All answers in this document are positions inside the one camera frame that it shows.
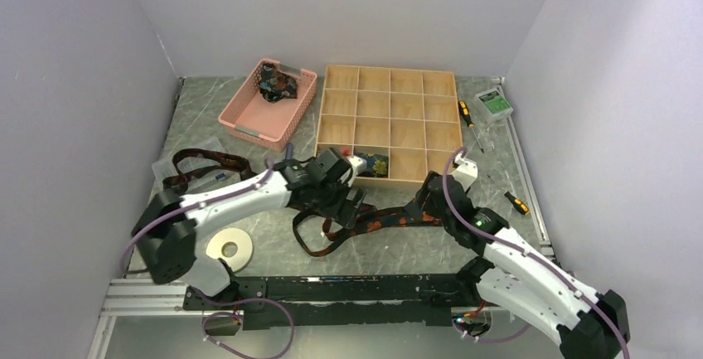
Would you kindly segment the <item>red patterned dark tie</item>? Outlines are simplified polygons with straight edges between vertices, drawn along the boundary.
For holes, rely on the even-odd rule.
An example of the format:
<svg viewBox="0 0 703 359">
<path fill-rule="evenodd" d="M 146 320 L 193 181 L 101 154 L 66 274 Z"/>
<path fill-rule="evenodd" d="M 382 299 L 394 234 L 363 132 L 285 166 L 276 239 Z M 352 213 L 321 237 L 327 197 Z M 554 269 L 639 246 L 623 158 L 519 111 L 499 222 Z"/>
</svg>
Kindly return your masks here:
<svg viewBox="0 0 703 359">
<path fill-rule="evenodd" d="M 192 172 L 183 172 L 179 169 L 179 166 L 177 165 L 181 160 L 185 158 L 196 158 L 202 156 L 205 159 L 213 160 L 218 163 L 218 166 L 210 166 L 210 167 L 203 167 L 200 169 L 197 169 Z M 273 169 L 275 171 L 281 172 L 285 178 L 285 160 L 274 164 Z M 211 151 L 211 150 L 206 150 L 206 149 L 201 149 L 201 148 L 186 148 L 183 149 L 179 152 L 177 152 L 173 157 L 172 157 L 172 164 L 177 170 L 177 175 L 173 177 L 167 177 L 165 178 L 162 182 L 165 187 L 165 189 L 172 189 L 174 192 L 178 194 L 184 194 L 187 192 L 189 181 L 193 179 L 194 177 L 202 177 L 206 175 L 208 172 L 211 172 L 213 170 L 221 169 L 225 171 L 230 171 L 230 172 L 235 172 L 239 175 L 240 180 L 246 181 L 249 180 L 253 177 L 255 177 L 255 172 L 250 166 L 250 161 L 247 158 L 234 155 L 234 154 L 229 154 L 229 153 L 223 153 L 223 152 L 217 152 L 217 151 Z M 363 209 L 363 206 L 361 207 L 361 212 L 365 212 L 366 210 Z M 293 218 L 292 222 L 292 231 L 293 231 L 293 236 L 295 240 L 299 243 L 301 248 L 303 249 L 306 254 L 311 255 L 312 257 L 323 257 L 325 255 L 328 255 L 332 253 L 334 250 L 336 250 L 345 240 L 342 241 L 337 241 L 337 242 L 332 242 L 328 247 L 313 251 L 310 250 L 309 247 L 305 244 L 302 236 L 298 232 L 298 228 L 300 224 L 305 221 L 307 218 L 310 216 L 320 216 L 318 214 L 313 213 L 310 210 L 304 210 L 304 211 L 298 211 L 298 214 Z M 339 226 L 337 223 L 335 223 L 332 220 L 332 216 L 320 216 L 325 220 L 331 220 L 332 221 L 332 228 L 331 230 L 339 230 L 342 227 Z"/>
</svg>

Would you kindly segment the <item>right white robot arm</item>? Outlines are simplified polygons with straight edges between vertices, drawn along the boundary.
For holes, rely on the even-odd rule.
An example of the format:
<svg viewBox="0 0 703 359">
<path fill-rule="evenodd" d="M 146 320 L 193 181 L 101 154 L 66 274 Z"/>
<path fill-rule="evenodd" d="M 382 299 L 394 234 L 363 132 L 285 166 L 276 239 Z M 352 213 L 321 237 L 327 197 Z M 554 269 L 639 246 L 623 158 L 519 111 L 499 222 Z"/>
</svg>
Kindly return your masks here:
<svg viewBox="0 0 703 359">
<path fill-rule="evenodd" d="M 564 358 L 631 356 L 619 294 L 600 293 L 548 260 L 495 211 L 474 206 L 449 175 L 430 172 L 416 201 L 476 255 L 457 273 L 462 302 L 485 300 L 509 310 L 547 336 Z"/>
</svg>

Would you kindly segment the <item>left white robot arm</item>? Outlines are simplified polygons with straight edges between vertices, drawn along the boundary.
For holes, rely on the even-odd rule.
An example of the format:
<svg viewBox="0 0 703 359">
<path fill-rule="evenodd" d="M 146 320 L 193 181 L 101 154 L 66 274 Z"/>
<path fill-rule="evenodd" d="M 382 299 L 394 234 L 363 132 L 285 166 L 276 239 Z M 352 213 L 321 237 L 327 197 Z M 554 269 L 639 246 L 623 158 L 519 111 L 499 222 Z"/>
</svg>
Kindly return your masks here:
<svg viewBox="0 0 703 359">
<path fill-rule="evenodd" d="M 200 290 L 218 309 L 238 298 L 236 269 L 224 260 L 200 255 L 199 242 L 250 216 L 285 207 L 300 207 L 343 227 L 355 224 L 362 189 L 349 197 L 366 160 L 328 148 L 306 161 L 268 162 L 264 172 L 210 192 L 157 194 L 133 228 L 129 244 L 140 254 L 157 285 L 182 281 Z"/>
</svg>

